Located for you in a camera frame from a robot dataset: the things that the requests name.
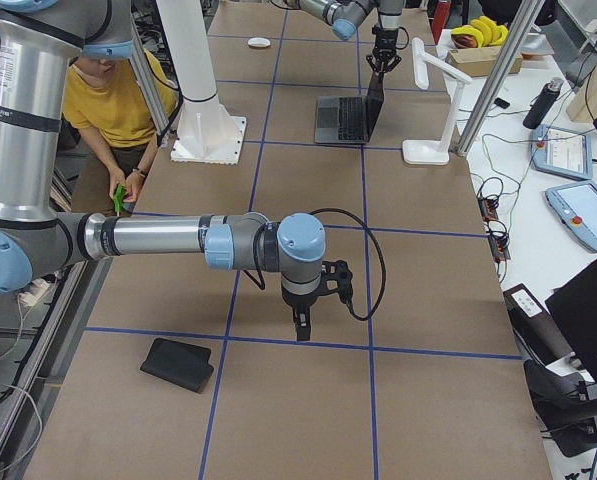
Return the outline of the grey laptop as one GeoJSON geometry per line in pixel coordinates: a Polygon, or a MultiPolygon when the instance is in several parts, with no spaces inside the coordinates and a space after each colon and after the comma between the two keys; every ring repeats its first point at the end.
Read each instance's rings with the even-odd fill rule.
{"type": "Polygon", "coordinates": [[[383,78],[382,73],[373,73],[366,95],[319,97],[314,141],[317,144],[368,143],[384,102],[383,78]]]}

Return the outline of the white desk lamp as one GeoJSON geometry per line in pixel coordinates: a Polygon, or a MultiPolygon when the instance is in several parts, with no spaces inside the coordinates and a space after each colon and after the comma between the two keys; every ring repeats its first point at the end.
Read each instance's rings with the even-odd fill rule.
{"type": "Polygon", "coordinates": [[[405,108],[405,130],[402,141],[403,159],[410,165],[446,165],[458,120],[464,87],[472,78],[428,53],[422,39],[410,42],[413,77],[419,90],[429,88],[428,67],[435,67],[452,77],[454,93],[419,93],[405,108]]]}

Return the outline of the red cylinder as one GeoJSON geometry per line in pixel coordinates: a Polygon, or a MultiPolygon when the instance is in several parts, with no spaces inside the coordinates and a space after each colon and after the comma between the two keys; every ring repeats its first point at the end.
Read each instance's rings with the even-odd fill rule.
{"type": "Polygon", "coordinates": [[[451,11],[450,0],[438,0],[431,20],[431,31],[434,43],[437,44],[446,26],[451,11]]]}

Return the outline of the yellow bananas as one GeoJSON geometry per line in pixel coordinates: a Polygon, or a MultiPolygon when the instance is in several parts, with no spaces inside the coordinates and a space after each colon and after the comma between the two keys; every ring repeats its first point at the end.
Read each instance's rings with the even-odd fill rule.
{"type": "Polygon", "coordinates": [[[505,43],[509,30],[487,16],[473,19],[469,24],[451,30],[451,40],[459,49],[500,46],[505,43]]]}

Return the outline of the black wallet case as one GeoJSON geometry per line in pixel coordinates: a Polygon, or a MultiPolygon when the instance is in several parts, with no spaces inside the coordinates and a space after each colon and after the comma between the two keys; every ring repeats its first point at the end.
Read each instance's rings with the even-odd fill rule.
{"type": "Polygon", "coordinates": [[[210,356],[209,348],[156,338],[140,370],[198,393],[214,372],[210,356]]]}

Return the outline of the black water bottle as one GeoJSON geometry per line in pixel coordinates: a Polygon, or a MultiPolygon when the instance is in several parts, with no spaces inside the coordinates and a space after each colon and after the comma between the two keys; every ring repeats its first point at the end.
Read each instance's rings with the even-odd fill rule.
{"type": "Polygon", "coordinates": [[[563,78],[553,77],[542,87],[539,95],[522,121],[522,125],[525,128],[534,130],[541,124],[558,99],[563,83],[563,78]]]}

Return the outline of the far blue teach pendant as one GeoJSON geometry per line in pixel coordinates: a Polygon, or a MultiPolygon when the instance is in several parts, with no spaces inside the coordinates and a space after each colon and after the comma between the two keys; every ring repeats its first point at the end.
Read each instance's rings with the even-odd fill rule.
{"type": "Polygon", "coordinates": [[[587,133],[541,124],[531,132],[530,153],[538,171],[573,180],[592,179],[591,142],[587,133]]]}

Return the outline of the blue teach pendant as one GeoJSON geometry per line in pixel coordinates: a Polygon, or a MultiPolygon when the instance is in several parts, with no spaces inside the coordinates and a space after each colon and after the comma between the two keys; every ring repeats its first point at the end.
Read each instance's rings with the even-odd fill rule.
{"type": "Polygon", "coordinates": [[[548,204],[586,248],[597,252],[597,184],[592,180],[552,187],[548,204]]]}
{"type": "Polygon", "coordinates": [[[541,124],[531,132],[530,153],[538,171],[573,180],[592,179],[591,142],[587,133],[541,124]]]}

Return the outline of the green object in hands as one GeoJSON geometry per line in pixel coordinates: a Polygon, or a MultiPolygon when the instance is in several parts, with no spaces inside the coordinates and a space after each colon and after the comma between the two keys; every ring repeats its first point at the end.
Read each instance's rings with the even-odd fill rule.
{"type": "Polygon", "coordinates": [[[124,199],[126,196],[126,189],[122,184],[117,184],[114,194],[112,196],[112,202],[114,205],[114,213],[116,216],[120,216],[124,211],[124,199]]]}

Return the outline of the near blue teach pendant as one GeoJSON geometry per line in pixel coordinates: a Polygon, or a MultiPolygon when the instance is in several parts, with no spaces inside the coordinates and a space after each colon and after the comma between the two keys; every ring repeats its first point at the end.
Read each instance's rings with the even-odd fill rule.
{"type": "Polygon", "coordinates": [[[597,252],[597,184],[592,180],[552,187],[548,204],[586,248],[597,252]]]}

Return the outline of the person in yellow shirt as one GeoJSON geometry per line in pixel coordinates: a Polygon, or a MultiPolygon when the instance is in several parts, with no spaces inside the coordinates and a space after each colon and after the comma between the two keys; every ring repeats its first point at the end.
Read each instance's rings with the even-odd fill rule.
{"type": "Polygon", "coordinates": [[[113,215],[117,184],[126,202],[137,201],[159,142],[130,61],[78,57],[67,71],[63,116],[90,149],[71,210],[113,215]]]}

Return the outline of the black monitor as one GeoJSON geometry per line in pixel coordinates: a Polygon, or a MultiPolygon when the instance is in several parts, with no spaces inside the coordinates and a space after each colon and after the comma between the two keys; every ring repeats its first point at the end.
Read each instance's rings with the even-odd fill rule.
{"type": "Polygon", "coordinates": [[[546,300],[557,327],[597,382],[597,259],[546,300]]]}

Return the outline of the white wireless mouse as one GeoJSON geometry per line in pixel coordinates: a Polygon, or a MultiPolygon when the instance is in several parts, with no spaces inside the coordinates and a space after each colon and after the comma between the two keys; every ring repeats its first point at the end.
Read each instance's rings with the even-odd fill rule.
{"type": "Polygon", "coordinates": [[[264,37],[251,37],[248,39],[247,45],[254,49],[266,49],[271,46],[271,41],[264,37]]]}

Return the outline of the aluminium frame post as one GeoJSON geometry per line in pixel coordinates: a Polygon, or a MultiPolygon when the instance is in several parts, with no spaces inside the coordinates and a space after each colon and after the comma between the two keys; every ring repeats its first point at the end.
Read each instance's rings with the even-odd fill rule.
{"type": "Polygon", "coordinates": [[[502,46],[493,69],[484,83],[460,139],[454,148],[456,155],[467,157],[487,118],[494,99],[510,73],[516,54],[520,51],[524,39],[530,27],[535,23],[543,4],[544,1],[540,0],[524,0],[521,2],[519,10],[512,21],[509,37],[502,46]]]}

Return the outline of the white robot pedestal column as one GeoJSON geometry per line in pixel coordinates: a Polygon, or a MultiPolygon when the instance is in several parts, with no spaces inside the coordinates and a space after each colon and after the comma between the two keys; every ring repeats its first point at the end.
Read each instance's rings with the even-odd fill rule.
{"type": "Polygon", "coordinates": [[[171,158],[237,164],[247,120],[220,102],[201,3],[160,0],[157,8],[183,96],[171,158]]]}

